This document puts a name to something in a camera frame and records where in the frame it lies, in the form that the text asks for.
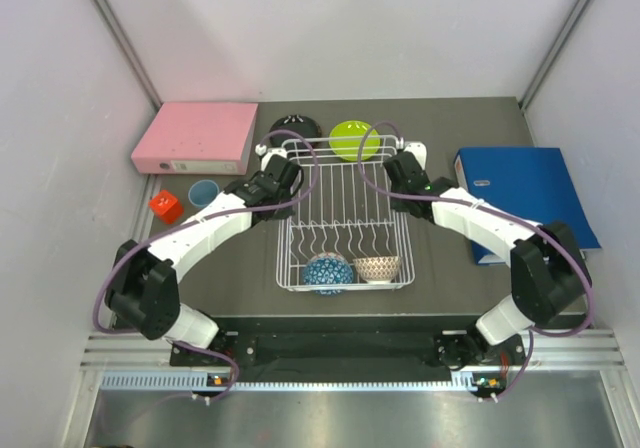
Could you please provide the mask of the lime green plate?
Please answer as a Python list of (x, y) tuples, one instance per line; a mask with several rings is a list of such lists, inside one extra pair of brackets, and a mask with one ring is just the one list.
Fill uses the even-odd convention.
[[(348, 120), (337, 124), (329, 134), (329, 146), (334, 154), (347, 162), (356, 162), (359, 147), (363, 136), (371, 128), (369, 123), (359, 120)], [(365, 140), (362, 160), (365, 161), (374, 156), (381, 146), (381, 139), (376, 130), (373, 130)]]

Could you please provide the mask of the blue plastic cup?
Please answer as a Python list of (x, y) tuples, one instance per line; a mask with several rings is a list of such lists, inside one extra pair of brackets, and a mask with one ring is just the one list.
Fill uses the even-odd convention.
[(218, 184), (209, 179), (195, 182), (188, 191), (188, 200), (192, 206), (202, 209), (212, 203), (219, 194)]

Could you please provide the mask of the white wire dish rack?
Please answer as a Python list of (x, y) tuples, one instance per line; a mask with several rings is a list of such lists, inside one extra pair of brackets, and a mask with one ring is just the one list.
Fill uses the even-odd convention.
[[(343, 292), (397, 290), (411, 284), (415, 268), (406, 214), (394, 211), (390, 199), (371, 188), (388, 189), (389, 179), (383, 162), (395, 154), (391, 135), (379, 135), (381, 146), (363, 161), (359, 148), (357, 161), (338, 158), (328, 138), (312, 139), (316, 151), (310, 153), (297, 140), (283, 144), (289, 159), (304, 171), (304, 188), (309, 195), (282, 221), (278, 232), (276, 283), (291, 292), (313, 292), (302, 271), (314, 256), (334, 252), (342, 255), (354, 271), (354, 282), (338, 285)], [(354, 260), (377, 256), (399, 256), (401, 267), (387, 284), (369, 284), (358, 276)]]

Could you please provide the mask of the red patterned white bowl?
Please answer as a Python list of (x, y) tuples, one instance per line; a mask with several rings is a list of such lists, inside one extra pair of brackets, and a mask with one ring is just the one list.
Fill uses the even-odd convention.
[(398, 275), (401, 267), (399, 256), (377, 256), (356, 258), (355, 270), (366, 283), (387, 284), (391, 283)]

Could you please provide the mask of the blue patterned bowl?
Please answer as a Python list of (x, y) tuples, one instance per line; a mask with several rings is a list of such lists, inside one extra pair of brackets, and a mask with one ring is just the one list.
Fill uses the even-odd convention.
[(307, 286), (315, 286), (314, 293), (324, 296), (341, 294), (338, 285), (354, 282), (354, 271), (348, 261), (334, 252), (320, 253), (311, 258), (302, 271), (302, 280)]

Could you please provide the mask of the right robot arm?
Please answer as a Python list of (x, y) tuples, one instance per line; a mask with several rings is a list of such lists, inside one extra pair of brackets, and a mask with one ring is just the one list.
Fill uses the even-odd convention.
[(497, 255), (510, 270), (510, 295), (481, 315), (462, 337), (463, 363), (492, 362), (509, 338), (550, 323), (581, 297), (592, 297), (590, 275), (567, 224), (523, 220), (446, 178), (430, 180), (423, 162), (409, 149), (383, 166), (394, 210), (464, 236)]

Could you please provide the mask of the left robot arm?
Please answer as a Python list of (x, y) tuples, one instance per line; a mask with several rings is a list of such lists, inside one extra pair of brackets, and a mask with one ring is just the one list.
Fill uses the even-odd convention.
[(269, 155), (260, 171), (229, 184), (184, 223), (145, 242), (123, 243), (103, 284), (102, 303), (146, 339), (188, 344), (203, 363), (220, 362), (225, 338), (208, 315), (180, 301), (179, 283), (230, 238), (262, 221), (291, 216), (303, 181), (297, 163)]

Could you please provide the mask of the red cube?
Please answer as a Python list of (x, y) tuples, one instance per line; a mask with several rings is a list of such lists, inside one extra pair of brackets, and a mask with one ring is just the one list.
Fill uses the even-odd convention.
[(148, 203), (151, 212), (165, 224), (173, 224), (184, 213), (179, 199), (167, 190), (161, 190)]

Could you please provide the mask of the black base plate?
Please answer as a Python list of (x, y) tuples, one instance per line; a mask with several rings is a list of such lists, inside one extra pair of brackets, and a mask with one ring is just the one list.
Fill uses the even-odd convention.
[(242, 367), (278, 359), (410, 358), (462, 367), (499, 349), (472, 331), (471, 315), (225, 316), (205, 347)]

